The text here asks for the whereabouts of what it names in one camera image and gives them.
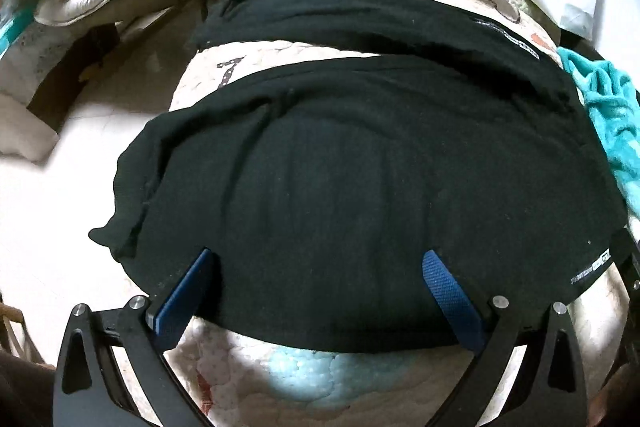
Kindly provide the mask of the teal fluffy towel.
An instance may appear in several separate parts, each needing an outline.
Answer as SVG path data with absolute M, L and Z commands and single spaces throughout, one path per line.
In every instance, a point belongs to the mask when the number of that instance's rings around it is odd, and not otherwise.
M 629 210 L 639 216 L 639 102 L 630 76 L 610 61 L 559 48 Z

